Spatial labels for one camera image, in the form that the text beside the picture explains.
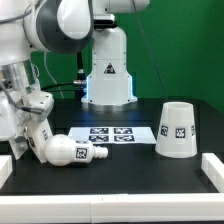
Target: warning label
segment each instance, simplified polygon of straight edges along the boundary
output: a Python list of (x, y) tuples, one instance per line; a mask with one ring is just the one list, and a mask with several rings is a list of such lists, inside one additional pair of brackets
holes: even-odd
[(116, 74), (114, 67), (111, 63), (107, 66), (104, 74)]

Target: white cup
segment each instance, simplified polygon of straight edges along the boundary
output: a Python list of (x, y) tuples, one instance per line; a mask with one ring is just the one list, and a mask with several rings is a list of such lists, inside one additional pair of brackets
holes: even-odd
[(197, 154), (192, 104), (184, 102), (164, 103), (156, 152), (172, 158), (188, 158)]

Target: black cable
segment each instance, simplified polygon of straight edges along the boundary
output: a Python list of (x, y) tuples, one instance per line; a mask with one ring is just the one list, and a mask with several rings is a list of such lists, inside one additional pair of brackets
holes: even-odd
[[(38, 2), (36, 3), (35, 5), (35, 8), (37, 9), (41, 2), (43, 0), (38, 0)], [(3, 19), (3, 20), (0, 20), (0, 25), (1, 24), (5, 24), (5, 23), (10, 23), (10, 22), (13, 22), (13, 21), (16, 21), (16, 20), (19, 20), (19, 19), (23, 19), (24, 17), (28, 16), (30, 13), (31, 13), (32, 10), (29, 10), (29, 11), (25, 11), (25, 13), (23, 13), (22, 15), (19, 15), (19, 16), (15, 16), (15, 17), (12, 17), (12, 18), (8, 18), (8, 19)]]
[(52, 88), (57, 88), (57, 87), (60, 87), (60, 86), (74, 86), (74, 83), (73, 82), (57, 83), (57, 84), (45, 86), (45, 87), (41, 88), (41, 90), (44, 91), (44, 90), (48, 90), (48, 89), (52, 89)]
[(78, 70), (83, 70), (82, 52), (77, 53), (77, 67)]
[(163, 96), (164, 96), (164, 98), (167, 98), (167, 93), (166, 93), (166, 90), (165, 90), (164, 85), (163, 85), (162, 77), (161, 77), (161, 75), (160, 75), (159, 68), (158, 68), (157, 63), (156, 63), (156, 59), (155, 59), (155, 57), (154, 57), (154, 54), (153, 54), (152, 49), (151, 49), (151, 47), (150, 47), (149, 41), (148, 41), (148, 39), (147, 39), (147, 37), (146, 37), (146, 34), (145, 34), (145, 32), (144, 32), (144, 29), (143, 29), (141, 20), (140, 20), (140, 18), (139, 18), (139, 16), (138, 16), (138, 12), (137, 12), (137, 8), (136, 8), (135, 1), (132, 0), (132, 3), (133, 3), (133, 6), (134, 6), (135, 16), (136, 16), (136, 20), (137, 20), (138, 25), (139, 25), (139, 29), (140, 29), (140, 31), (141, 31), (141, 33), (142, 33), (142, 36), (143, 36), (143, 38), (144, 38), (146, 47), (147, 47), (147, 49), (148, 49), (149, 56), (151, 57), (151, 60), (152, 60), (153, 65), (154, 65), (154, 68), (155, 68), (155, 70), (156, 70), (156, 74), (157, 74), (157, 77), (158, 77), (158, 79), (159, 79), (159, 82), (160, 82), (162, 91), (163, 91)]
[(46, 92), (48, 92), (48, 93), (57, 93), (57, 92), (60, 92), (60, 91), (62, 91), (62, 92), (75, 92), (77, 90), (81, 91), (82, 89), (47, 90)]

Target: white plastic cup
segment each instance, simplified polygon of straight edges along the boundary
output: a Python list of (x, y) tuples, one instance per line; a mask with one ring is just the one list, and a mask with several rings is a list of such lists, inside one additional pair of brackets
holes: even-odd
[(197, 154), (192, 104), (184, 102), (164, 103), (156, 152), (172, 158), (188, 158)]

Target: green wall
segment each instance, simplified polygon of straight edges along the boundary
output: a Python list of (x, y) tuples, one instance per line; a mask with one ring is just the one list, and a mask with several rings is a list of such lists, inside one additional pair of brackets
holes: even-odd
[[(151, 0), (139, 17), (168, 97), (203, 99), (224, 113), (224, 1)], [(117, 21), (128, 37), (127, 64), (134, 76), (135, 94), (139, 98), (162, 97), (135, 15), (117, 15)], [(32, 61), (40, 69), (41, 85), (51, 84), (43, 66), (43, 54), (33, 53)], [(58, 82), (76, 78), (76, 56), (49, 53), (47, 61)], [(89, 73), (91, 45), (84, 51), (84, 63)]]

